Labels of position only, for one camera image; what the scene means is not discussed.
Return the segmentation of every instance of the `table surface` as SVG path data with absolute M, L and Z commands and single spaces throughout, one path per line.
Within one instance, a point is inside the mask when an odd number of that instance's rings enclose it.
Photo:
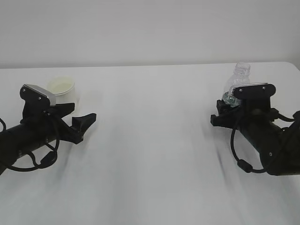
M 0 176 L 0 223 L 299 224 L 299 176 L 244 173 L 229 149 L 231 131 L 210 124 L 233 69 L 234 64 L 1 69 L 0 117 L 8 127 L 22 116 L 21 86 L 45 87 L 55 76 L 75 79 L 77 114 L 97 113 L 97 122 L 79 145 L 61 142 L 52 167 Z M 291 117 L 300 109 L 300 71 L 294 65 L 252 63 L 250 79 L 276 86 L 271 104 L 282 114 Z M 236 149 L 261 167 L 239 132 Z M 35 153 L 41 159 L 46 152 Z M 16 165 L 30 162 L 23 157 Z

